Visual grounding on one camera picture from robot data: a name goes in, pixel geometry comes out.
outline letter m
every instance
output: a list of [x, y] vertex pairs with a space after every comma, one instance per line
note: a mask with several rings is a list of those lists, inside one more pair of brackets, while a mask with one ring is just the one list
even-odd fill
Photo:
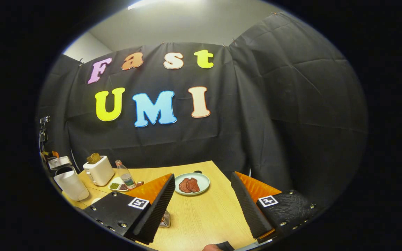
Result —
[[133, 96], [136, 101], [136, 114], [137, 121], [134, 123], [135, 127], [146, 127], [148, 121], [145, 120], [145, 115], [152, 124], [156, 124], [159, 113], [161, 118], [160, 124], [171, 124], [176, 122], [176, 117], [173, 115], [172, 98], [174, 92], [163, 91], [159, 94], [156, 103], [153, 104], [150, 98], [145, 93], [139, 93]]

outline seasoning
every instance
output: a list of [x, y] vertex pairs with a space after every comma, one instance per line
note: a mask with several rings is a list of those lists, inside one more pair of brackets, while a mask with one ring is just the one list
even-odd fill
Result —
[[111, 186], [110, 186], [111, 189], [117, 189], [118, 187], [119, 187], [118, 183], [111, 183]]

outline wooden table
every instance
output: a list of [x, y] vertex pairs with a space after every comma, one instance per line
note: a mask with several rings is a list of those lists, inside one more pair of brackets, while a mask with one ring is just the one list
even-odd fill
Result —
[[[177, 177], [195, 170], [200, 170], [210, 179], [209, 188], [202, 194], [185, 196], [174, 192], [167, 207], [171, 214], [171, 226], [160, 227], [153, 243], [144, 246], [160, 251], [201, 251], [207, 244], [228, 241], [233, 248], [238, 249], [255, 242], [230, 181], [212, 161], [129, 170], [136, 182], [144, 181], [145, 184], [168, 173], [174, 173]], [[91, 205], [94, 199], [111, 192], [109, 183], [103, 187], [96, 186], [85, 172], [81, 172], [79, 178], [89, 190], [88, 198], [77, 202], [62, 193], [74, 206], [84, 209]]]

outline sliced meat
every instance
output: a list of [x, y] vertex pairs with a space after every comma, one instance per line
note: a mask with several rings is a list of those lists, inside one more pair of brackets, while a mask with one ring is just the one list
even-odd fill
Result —
[[191, 178], [188, 182], [187, 182], [187, 188], [191, 191], [191, 192], [199, 192], [200, 188], [198, 187], [198, 181], [196, 180], [196, 178]]
[[185, 193], [190, 193], [191, 191], [187, 188], [187, 182], [189, 181], [188, 178], [184, 178], [181, 183], [179, 184], [179, 190]]

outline small white dish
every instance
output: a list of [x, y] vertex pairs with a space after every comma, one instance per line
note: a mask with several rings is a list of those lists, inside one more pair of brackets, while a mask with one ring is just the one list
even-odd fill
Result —
[[[118, 187], [117, 187], [117, 189], [112, 189], [112, 188], [111, 188], [111, 184], [113, 184], [113, 183], [119, 184]], [[108, 185], [108, 188], [111, 189], [111, 190], [113, 190], [113, 191], [128, 192], [128, 189], [126, 189], [126, 190], [120, 190], [120, 189], [119, 189], [119, 188], [122, 186], [122, 184], [125, 184], [125, 183], [123, 183], [123, 180], [122, 180], [120, 177], [116, 177], [116, 178], [113, 178], [113, 180], [110, 182], [110, 184]]]
[[[188, 179], [196, 178], [198, 180], [198, 187], [200, 188], [199, 192], [190, 192], [190, 193], [182, 192], [179, 189], [179, 184], [184, 180], [184, 178], [188, 178]], [[175, 192], [182, 194], [182, 195], [192, 196], [192, 195], [197, 195], [197, 194], [205, 192], [207, 190], [207, 188], [210, 186], [210, 180], [209, 180], [209, 178], [207, 178], [206, 175], [201, 174], [201, 173], [184, 173], [184, 174], [177, 176], [174, 179], [174, 184], [175, 184], [175, 188], [174, 188]]]

